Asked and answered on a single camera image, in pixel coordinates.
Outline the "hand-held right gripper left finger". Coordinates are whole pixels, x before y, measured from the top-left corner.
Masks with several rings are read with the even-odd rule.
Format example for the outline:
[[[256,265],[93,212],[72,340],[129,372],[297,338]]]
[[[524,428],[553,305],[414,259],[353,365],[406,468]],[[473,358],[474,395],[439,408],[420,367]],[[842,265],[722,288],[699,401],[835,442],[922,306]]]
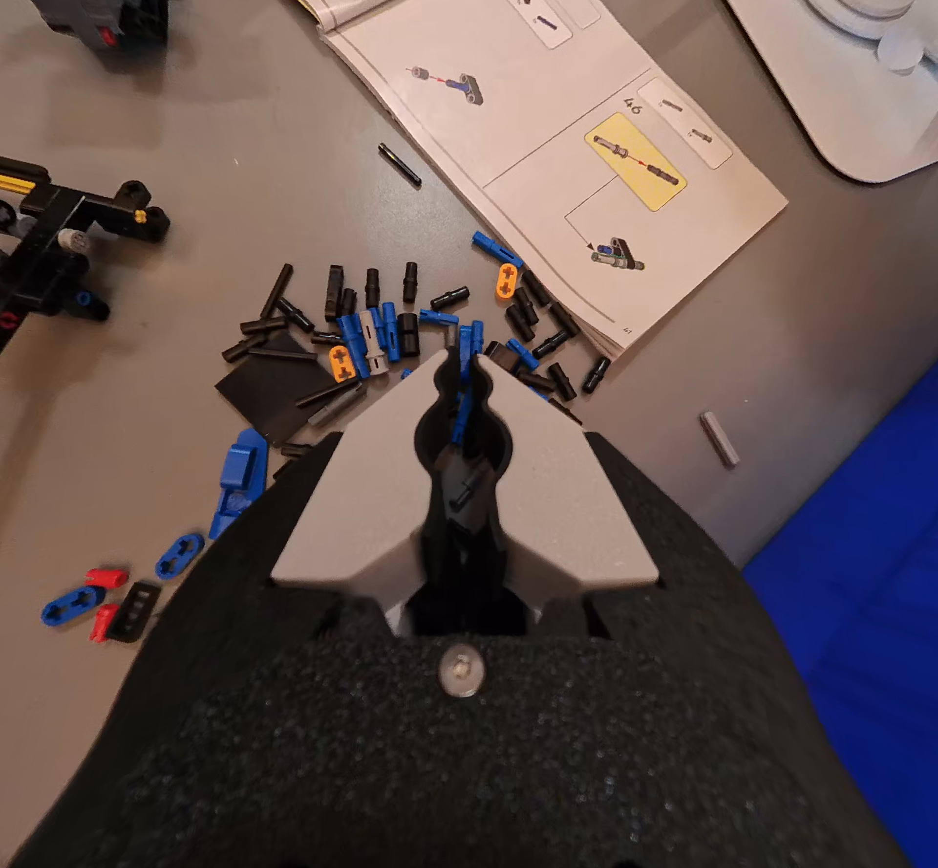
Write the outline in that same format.
[[[440,371],[460,380],[458,350],[438,351],[349,423],[271,571],[276,585],[372,599],[393,634],[407,634],[432,488],[416,433],[441,399]]]

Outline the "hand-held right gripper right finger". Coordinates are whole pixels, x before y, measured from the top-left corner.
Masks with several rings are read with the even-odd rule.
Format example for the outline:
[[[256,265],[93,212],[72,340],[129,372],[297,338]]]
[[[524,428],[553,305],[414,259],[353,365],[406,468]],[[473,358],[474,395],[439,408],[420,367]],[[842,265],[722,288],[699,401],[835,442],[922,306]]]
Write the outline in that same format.
[[[660,572],[571,417],[481,356],[481,423],[493,428],[496,515],[505,584],[526,607],[651,586]]]

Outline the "black grey lego connector piece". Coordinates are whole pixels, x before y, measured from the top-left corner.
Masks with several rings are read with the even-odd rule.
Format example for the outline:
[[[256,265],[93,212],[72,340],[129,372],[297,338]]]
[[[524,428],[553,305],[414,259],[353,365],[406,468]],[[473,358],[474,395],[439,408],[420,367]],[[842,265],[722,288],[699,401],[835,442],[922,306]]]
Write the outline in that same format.
[[[447,445],[436,462],[447,520],[471,534],[481,531],[494,500],[495,471],[482,452]]]

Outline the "pile of lego pieces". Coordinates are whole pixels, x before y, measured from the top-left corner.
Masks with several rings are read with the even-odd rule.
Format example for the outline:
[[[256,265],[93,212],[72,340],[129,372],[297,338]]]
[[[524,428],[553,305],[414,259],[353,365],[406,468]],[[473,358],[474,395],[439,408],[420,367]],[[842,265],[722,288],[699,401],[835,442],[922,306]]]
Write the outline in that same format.
[[[367,271],[365,299],[344,286],[344,268],[333,264],[327,275],[323,317],[335,329],[318,330],[307,314],[284,295],[293,269],[285,264],[267,298],[262,315],[241,324],[241,339],[222,353],[232,369],[215,389],[252,430],[234,446],[231,456],[247,459],[253,447],[281,449],[298,456],[305,446],[290,438],[305,425],[323,428],[343,414],[368,388],[397,370],[401,379],[423,355],[424,328],[438,328],[444,345],[456,351],[459,385],[453,411],[452,441],[463,445],[473,392],[471,365],[486,356],[525,387],[577,420],[570,405],[592,395],[612,362],[598,358],[576,388],[554,355],[582,333],[580,324],[550,295],[522,258],[493,238],[476,232],[473,246],[499,262],[496,297],[506,306],[511,336],[490,339],[481,319],[465,321],[456,309],[471,299],[467,286],[440,293],[414,311],[418,264],[405,265],[402,304],[381,300],[380,273]]]

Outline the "black yellow lego assembly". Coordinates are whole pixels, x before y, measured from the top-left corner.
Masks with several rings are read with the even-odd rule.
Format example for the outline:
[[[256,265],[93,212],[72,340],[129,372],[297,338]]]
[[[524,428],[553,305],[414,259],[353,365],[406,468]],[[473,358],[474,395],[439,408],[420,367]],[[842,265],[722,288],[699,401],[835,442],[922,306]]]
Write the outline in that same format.
[[[140,181],[124,182],[105,197],[55,184],[39,165],[1,158],[1,186],[21,197],[16,208],[2,201],[2,234],[17,239],[14,250],[2,254],[2,349],[32,314],[53,317],[64,311],[98,323],[109,318],[108,303],[85,283],[94,225],[152,244],[162,243],[171,227]]]

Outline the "blue lego panel piece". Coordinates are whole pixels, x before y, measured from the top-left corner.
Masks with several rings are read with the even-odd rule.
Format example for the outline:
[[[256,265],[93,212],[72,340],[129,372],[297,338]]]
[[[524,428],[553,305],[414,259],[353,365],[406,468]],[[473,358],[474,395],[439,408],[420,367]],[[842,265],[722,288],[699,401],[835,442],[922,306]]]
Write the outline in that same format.
[[[263,495],[267,480],[268,445],[252,428],[241,431],[226,455],[219,479],[219,498],[208,539],[216,541]]]

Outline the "grey lego axle connector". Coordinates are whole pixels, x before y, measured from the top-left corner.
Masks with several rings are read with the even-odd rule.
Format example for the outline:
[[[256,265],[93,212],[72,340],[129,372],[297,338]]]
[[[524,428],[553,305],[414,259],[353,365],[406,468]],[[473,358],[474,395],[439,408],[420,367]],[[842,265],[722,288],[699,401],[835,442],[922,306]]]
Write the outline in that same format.
[[[715,413],[704,411],[699,416],[699,422],[722,465],[730,470],[736,468],[741,458]]]

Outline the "blue thin lego liftarm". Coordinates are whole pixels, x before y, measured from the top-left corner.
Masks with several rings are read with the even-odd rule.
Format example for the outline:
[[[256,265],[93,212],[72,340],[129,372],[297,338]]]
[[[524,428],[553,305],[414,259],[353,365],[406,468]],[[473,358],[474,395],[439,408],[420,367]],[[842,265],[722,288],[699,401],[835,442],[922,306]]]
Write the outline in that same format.
[[[102,586],[80,586],[44,605],[41,622],[51,628],[66,625],[97,609],[106,593],[106,588]]]
[[[188,533],[178,537],[158,558],[154,569],[156,577],[163,582],[175,580],[190,568],[204,548],[205,537],[201,533]]]

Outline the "black lego liftarm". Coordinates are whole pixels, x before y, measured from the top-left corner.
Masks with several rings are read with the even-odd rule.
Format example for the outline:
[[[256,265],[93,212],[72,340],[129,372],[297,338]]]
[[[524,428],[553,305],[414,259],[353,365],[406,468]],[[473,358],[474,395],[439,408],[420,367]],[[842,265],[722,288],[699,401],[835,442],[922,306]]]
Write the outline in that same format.
[[[163,585],[142,580],[131,584],[105,631],[105,642],[124,645],[139,642],[154,615]]]

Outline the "black lego axle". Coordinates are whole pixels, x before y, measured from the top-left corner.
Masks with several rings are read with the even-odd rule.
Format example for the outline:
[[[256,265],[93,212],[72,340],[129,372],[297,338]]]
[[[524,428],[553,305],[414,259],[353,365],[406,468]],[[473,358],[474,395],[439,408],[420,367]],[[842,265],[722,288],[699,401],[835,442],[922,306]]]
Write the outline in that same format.
[[[422,188],[422,177],[386,143],[381,142],[378,145],[378,153],[381,158],[394,168],[412,187],[416,190]]]

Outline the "lego instruction booklet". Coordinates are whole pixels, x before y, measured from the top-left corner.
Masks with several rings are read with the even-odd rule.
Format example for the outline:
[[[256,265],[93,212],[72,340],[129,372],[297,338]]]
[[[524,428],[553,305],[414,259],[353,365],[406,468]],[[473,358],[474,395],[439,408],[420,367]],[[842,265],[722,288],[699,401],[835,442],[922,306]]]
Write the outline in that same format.
[[[298,0],[602,354],[783,212],[600,0]]]

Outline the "blue plastic bin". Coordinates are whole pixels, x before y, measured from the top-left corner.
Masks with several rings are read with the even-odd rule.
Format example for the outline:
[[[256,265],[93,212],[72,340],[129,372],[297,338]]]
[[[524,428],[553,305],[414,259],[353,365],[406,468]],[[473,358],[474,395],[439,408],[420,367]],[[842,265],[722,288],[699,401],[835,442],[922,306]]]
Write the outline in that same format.
[[[936,365],[743,575],[861,795],[936,866]]]

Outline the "wooden sign board white stand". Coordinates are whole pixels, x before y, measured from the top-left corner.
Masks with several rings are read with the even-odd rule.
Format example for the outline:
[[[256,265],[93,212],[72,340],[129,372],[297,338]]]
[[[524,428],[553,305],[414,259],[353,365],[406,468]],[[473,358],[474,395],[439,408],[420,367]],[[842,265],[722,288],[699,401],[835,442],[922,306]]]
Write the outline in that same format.
[[[726,0],[820,154],[881,184],[936,164],[936,0]]]

